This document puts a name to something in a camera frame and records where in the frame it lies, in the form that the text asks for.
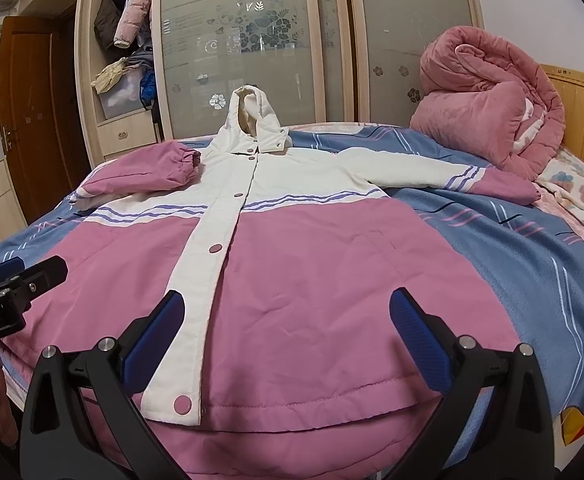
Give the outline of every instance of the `pink button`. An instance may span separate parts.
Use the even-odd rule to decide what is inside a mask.
[[[179,415],[187,415],[192,409],[192,401],[188,396],[182,395],[174,401],[174,411]]]

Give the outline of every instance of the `screw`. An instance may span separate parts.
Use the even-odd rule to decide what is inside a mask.
[[[462,335],[458,338],[458,342],[461,347],[465,348],[466,350],[471,350],[472,348],[476,347],[476,339],[474,339],[471,335]]]
[[[532,348],[532,345],[529,345],[527,343],[519,345],[518,351],[527,357],[529,357],[530,355],[534,355],[534,348]]]
[[[114,348],[114,344],[116,341],[111,337],[104,337],[99,341],[99,350],[103,352],[107,352],[108,350],[112,350]]]
[[[55,346],[46,346],[45,348],[43,348],[43,351],[41,352],[41,355],[43,355],[45,359],[50,359],[51,356],[53,356],[54,354],[56,354]]]

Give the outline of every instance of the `white sleeve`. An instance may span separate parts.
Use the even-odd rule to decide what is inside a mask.
[[[420,155],[374,152],[367,148],[348,148],[337,153],[337,160],[352,174],[380,188],[435,187],[445,188],[453,181],[462,183],[465,191],[480,180],[483,168],[452,164]]]

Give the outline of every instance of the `plastic storage box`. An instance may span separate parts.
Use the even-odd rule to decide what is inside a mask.
[[[141,67],[125,72],[110,90],[99,94],[106,119],[143,108],[139,99],[139,83],[143,76],[144,69]]]

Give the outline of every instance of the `blue blanket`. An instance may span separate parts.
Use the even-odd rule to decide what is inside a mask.
[[[290,135],[296,147],[333,153],[361,146],[489,166],[485,160],[446,149],[405,128],[371,126],[356,135]],[[203,148],[209,141],[186,143]],[[521,340],[536,349],[552,415],[567,406],[584,412],[584,243],[568,225],[534,207],[484,196],[434,189],[388,189],[387,193],[414,208],[491,285]],[[86,214],[73,211],[64,200],[25,231],[2,242],[0,262],[20,256],[28,266],[34,264]],[[471,446],[488,400],[485,395],[476,404],[451,462],[462,458]]]

